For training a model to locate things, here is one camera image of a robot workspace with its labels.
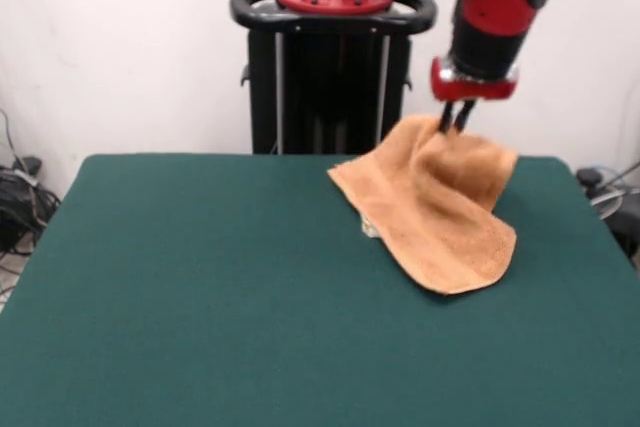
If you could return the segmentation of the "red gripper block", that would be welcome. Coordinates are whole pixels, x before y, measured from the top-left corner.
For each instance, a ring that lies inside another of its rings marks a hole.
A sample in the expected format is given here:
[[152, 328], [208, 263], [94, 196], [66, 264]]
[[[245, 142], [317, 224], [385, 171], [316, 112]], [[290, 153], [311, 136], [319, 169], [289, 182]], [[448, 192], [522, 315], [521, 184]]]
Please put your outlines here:
[[[430, 71], [430, 85], [434, 97], [444, 104], [439, 131], [447, 133], [452, 125], [457, 132], [463, 132], [475, 100], [505, 100], [513, 95], [519, 80], [519, 68], [512, 65], [505, 78], [483, 80], [461, 73], [449, 57], [433, 59]], [[464, 101], [454, 120], [454, 101]]]

